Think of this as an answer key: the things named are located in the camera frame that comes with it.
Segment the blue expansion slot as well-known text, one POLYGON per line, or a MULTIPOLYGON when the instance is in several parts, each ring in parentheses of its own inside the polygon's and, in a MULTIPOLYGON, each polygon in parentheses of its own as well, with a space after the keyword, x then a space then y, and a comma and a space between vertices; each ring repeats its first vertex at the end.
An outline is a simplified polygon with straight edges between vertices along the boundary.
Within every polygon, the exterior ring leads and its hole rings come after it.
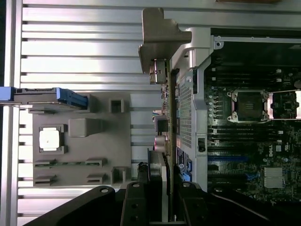
POLYGON ((237 161, 247 162, 248 157, 246 156, 222 156, 222 155, 211 155, 207 158, 208 161, 237 161))

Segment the grey plastic parts rack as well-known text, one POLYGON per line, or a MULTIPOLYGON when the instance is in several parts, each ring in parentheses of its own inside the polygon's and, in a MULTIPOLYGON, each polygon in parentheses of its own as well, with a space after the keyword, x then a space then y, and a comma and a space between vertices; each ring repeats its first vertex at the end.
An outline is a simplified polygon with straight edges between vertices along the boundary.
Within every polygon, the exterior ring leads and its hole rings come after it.
POLYGON ((131 179, 131 116, 127 92, 95 92, 87 94, 86 110, 39 112, 32 116, 33 164, 38 160, 85 161, 106 158, 98 166, 63 166, 36 168, 33 184, 48 186, 119 185, 131 179), (60 147, 56 151, 39 148, 39 132, 43 128, 60 131, 60 147))

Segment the green motherboard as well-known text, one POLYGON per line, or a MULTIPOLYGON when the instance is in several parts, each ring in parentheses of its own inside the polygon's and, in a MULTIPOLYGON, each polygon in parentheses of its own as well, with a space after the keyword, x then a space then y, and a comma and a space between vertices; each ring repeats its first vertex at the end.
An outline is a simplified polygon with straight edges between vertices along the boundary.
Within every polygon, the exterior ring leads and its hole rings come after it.
POLYGON ((208 161, 208 185, 228 186, 272 204, 301 202, 301 120, 232 123, 229 91, 301 90, 301 44, 218 43, 204 71, 208 135, 276 136, 268 142, 207 138, 208 156, 246 156, 247 162, 208 161), (265 188, 264 168, 283 168, 285 188, 265 188))

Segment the green RAM stick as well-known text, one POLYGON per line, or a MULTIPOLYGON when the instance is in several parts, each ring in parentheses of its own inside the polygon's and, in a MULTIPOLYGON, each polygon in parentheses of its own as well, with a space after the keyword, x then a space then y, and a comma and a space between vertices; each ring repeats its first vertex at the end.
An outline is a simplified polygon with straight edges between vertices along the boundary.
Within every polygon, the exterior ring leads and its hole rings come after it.
POLYGON ((63 166, 98 166, 103 167, 108 160, 106 158, 91 158, 85 161, 59 161, 57 159, 38 160, 33 165, 36 168, 53 168, 63 166))

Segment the silver chipset heatsink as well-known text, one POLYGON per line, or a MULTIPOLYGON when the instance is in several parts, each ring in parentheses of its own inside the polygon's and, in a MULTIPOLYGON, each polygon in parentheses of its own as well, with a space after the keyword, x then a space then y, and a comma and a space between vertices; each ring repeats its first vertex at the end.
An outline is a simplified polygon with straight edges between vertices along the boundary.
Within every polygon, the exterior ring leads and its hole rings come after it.
POLYGON ((285 173, 283 168, 264 168, 265 188, 285 188, 285 173))

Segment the installed RAM stick with labels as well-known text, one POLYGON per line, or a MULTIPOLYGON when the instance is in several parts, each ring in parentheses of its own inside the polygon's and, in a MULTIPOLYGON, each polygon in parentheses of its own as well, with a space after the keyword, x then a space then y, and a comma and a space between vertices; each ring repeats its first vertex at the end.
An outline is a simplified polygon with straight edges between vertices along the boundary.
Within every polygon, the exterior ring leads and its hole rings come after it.
POLYGON ((219 140, 219 141, 255 141, 255 142, 268 142, 268 141, 277 141, 281 140, 281 137, 276 136, 249 136, 249 135, 227 135, 227 134, 219 134, 219 135, 208 135, 208 139, 210 140, 219 140))

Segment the open dark grey PC case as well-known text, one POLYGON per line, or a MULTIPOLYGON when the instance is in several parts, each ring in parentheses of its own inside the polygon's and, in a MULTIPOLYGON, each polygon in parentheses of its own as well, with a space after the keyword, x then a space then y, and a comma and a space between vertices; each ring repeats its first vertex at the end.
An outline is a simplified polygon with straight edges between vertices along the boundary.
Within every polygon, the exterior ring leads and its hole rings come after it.
POLYGON ((174 56, 176 70, 176 165, 183 181, 195 182, 207 191, 208 107, 204 71, 218 43, 258 42, 301 44, 301 31, 228 30, 190 28, 192 40, 174 56))

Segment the silver CPU chip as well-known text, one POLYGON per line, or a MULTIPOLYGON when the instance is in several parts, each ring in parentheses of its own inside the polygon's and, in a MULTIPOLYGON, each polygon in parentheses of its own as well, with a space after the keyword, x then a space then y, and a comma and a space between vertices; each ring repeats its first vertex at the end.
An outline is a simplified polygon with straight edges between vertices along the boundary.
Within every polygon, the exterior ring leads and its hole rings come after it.
POLYGON ((56 128, 43 128, 39 132, 39 148, 42 151, 56 151, 60 147, 60 131, 56 128))

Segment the CPU socket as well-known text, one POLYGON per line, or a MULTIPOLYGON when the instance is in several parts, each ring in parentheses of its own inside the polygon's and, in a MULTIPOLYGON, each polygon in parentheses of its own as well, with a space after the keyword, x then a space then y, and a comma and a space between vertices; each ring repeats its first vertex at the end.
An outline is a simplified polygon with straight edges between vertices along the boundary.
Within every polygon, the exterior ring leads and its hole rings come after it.
POLYGON ((265 123, 269 121, 268 92, 264 90, 236 89, 229 91, 231 113, 227 118, 232 123, 265 123))

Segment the metal socket cover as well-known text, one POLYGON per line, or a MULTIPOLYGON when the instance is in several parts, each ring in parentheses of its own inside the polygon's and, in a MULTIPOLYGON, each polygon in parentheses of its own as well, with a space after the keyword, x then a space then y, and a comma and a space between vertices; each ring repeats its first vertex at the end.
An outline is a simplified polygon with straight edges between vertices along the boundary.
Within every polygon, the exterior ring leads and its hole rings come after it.
POLYGON ((271 92, 267 107, 270 120, 301 120, 301 90, 271 92))

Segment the hard disk with blue bracket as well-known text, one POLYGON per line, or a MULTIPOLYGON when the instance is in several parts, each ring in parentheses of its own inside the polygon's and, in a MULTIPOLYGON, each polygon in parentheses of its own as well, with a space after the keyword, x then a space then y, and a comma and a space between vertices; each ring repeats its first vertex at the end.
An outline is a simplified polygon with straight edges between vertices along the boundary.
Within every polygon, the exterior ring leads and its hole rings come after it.
POLYGON ((76 111, 88 108, 88 98, 63 88, 0 87, 0 105, 29 108, 33 111, 76 111))

